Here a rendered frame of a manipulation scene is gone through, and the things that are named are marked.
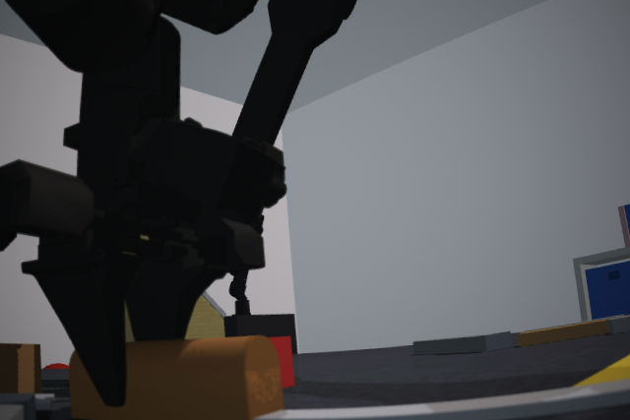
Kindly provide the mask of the red cube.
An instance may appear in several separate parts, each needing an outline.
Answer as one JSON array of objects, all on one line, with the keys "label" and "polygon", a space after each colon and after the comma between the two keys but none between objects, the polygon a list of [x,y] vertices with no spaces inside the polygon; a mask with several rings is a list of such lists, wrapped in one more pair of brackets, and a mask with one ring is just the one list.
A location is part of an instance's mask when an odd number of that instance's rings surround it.
[{"label": "red cube", "polygon": [[284,389],[294,386],[291,337],[269,337],[269,339],[273,342],[279,354],[282,375],[282,388]]}]

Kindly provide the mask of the tan wooden stick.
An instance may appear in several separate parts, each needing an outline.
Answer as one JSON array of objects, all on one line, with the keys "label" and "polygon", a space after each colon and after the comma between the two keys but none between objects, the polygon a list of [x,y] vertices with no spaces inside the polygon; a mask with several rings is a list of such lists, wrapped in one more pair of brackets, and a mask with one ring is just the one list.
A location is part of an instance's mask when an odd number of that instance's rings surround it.
[{"label": "tan wooden stick", "polygon": [[518,340],[520,346],[529,346],[559,340],[569,340],[571,338],[594,336],[596,334],[606,334],[608,333],[606,321],[607,319],[545,330],[523,331],[519,333]]}]

